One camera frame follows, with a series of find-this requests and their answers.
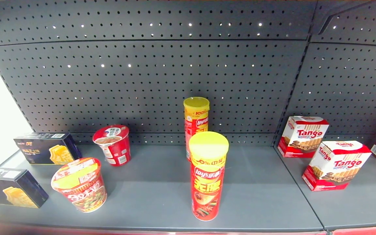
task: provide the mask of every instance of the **pegboard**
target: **pegboard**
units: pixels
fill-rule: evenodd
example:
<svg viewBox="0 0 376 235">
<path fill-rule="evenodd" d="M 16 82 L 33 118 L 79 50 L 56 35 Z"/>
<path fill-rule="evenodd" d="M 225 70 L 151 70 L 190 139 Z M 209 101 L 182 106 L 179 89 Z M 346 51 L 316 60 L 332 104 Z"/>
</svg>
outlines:
<svg viewBox="0 0 376 235">
<path fill-rule="evenodd" d="M 75 133 L 73 139 L 80 144 L 93 144 L 93 133 Z M 224 133 L 230 145 L 238 146 L 269 146 L 274 134 Z M 183 133 L 130 133 L 131 144 L 146 145 L 185 145 Z"/>
<path fill-rule="evenodd" d="M 79 41 L 0 46 L 0 73 L 38 132 L 183 133 L 183 100 L 210 130 L 274 133 L 305 41 Z"/>
<path fill-rule="evenodd" d="M 376 1 L 319 1 L 314 21 L 312 42 L 376 45 Z"/>
<path fill-rule="evenodd" d="M 74 40 L 306 39 L 316 2 L 11 0 L 0 45 Z"/>
<path fill-rule="evenodd" d="M 376 133 L 376 46 L 311 43 L 286 116 L 320 116 L 328 134 Z"/>
</svg>

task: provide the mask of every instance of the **red and white box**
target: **red and white box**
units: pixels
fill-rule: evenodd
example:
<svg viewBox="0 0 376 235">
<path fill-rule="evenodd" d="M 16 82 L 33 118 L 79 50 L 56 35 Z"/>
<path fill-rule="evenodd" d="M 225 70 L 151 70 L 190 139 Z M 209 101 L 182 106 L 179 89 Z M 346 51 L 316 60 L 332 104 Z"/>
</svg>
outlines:
<svg viewBox="0 0 376 235">
<path fill-rule="evenodd" d="M 328 127 L 321 117 L 290 116 L 278 150 L 286 158 L 312 158 Z"/>
<path fill-rule="evenodd" d="M 370 155 L 355 140 L 323 141 L 302 178 L 312 191 L 345 189 Z"/>
</svg>

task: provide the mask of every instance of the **dark blue box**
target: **dark blue box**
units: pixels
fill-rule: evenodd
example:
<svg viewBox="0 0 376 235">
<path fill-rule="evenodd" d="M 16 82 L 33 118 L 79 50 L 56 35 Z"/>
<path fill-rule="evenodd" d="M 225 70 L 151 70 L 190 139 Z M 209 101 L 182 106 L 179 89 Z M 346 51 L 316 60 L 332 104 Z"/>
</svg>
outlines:
<svg viewBox="0 0 376 235">
<path fill-rule="evenodd" d="M 14 141 L 30 164 L 65 165 L 82 158 L 69 133 L 31 133 Z"/>
<path fill-rule="evenodd" d="M 48 198 L 28 170 L 0 167 L 0 204 L 40 208 Z"/>
</svg>

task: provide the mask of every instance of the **instant noodle cup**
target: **instant noodle cup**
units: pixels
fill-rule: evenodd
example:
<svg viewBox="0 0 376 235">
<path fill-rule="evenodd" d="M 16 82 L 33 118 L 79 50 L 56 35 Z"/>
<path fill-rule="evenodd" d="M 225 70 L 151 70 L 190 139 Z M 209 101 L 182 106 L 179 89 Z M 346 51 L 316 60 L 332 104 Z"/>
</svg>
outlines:
<svg viewBox="0 0 376 235">
<path fill-rule="evenodd" d="M 98 130 L 92 141 L 102 149 L 107 162 L 121 166 L 131 159 L 129 132 L 124 125 L 110 125 Z"/>
<path fill-rule="evenodd" d="M 189 149 L 192 212 L 197 219 L 210 221 L 220 206 L 228 141 L 216 132 L 200 132 L 189 141 Z"/>
<path fill-rule="evenodd" d="M 51 186 L 83 213 L 96 211 L 107 199 L 101 164 L 95 158 L 64 165 L 52 177 Z"/>
<path fill-rule="evenodd" d="M 185 143 L 187 159 L 190 160 L 189 140 L 198 132 L 209 129 L 210 102 L 203 97 L 191 97 L 184 100 L 185 107 Z"/>
</svg>

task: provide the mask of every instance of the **red canister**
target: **red canister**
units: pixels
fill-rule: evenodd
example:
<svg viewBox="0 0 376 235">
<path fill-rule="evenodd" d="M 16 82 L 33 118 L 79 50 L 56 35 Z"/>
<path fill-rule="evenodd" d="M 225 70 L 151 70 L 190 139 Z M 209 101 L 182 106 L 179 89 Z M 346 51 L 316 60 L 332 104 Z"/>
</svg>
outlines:
<svg viewBox="0 0 376 235">
<path fill-rule="evenodd" d="M 131 159 L 129 132 L 124 125 L 110 125 L 98 130 L 92 141 L 101 147 L 107 162 L 121 166 Z"/>
</svg>

